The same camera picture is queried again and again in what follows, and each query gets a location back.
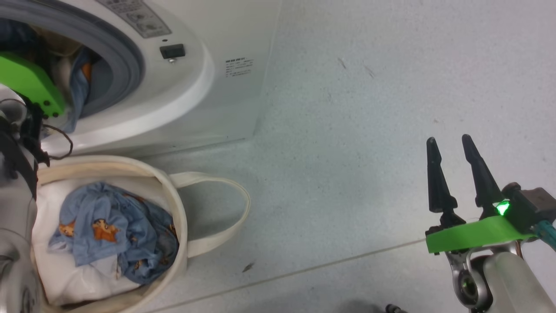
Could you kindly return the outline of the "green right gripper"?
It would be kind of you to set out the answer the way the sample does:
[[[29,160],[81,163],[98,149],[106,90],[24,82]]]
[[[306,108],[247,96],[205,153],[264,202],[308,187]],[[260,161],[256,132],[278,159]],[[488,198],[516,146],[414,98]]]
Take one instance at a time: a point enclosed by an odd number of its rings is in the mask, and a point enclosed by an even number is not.
[[[504,200],[504,196],[471,136],[464,134],[461,141],[473,175],[475,205],[482,209],[480,217],[486,219],[465,224],[465,220],[455,214],[457,200],[447,186],[437,142],[434,137],[429,137],[426,142],[429,211],[440,213],[440,225],[449,228],[426,236],[428,252],[461,251],[536,237],[529,231],[520,233],[504,216],[498,216],[496,205]]]

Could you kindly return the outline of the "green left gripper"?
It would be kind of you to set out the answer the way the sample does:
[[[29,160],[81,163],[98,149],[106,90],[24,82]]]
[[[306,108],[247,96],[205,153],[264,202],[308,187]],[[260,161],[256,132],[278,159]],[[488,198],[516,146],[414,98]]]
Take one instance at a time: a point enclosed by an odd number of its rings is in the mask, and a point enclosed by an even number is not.
[[[14,53],[0,53],[0,82],[40,106],[48,117],[64,114],[66,102],[46,71]]]

